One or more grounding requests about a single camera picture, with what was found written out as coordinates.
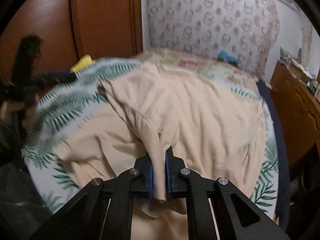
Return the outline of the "person's left hand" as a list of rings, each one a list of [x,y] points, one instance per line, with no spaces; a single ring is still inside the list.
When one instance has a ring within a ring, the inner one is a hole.
[[[34,103],[30,107],[26,107],[24,102],[9,102],[4,101],[1,106],[1,123],[6,126],[13,126],[14,115],[20,111],[24,112],[24,117],[21,121],[21,125],[25,129],[30,129],[34,123],[36,105],[40,97],[36,94],[34,96]]]

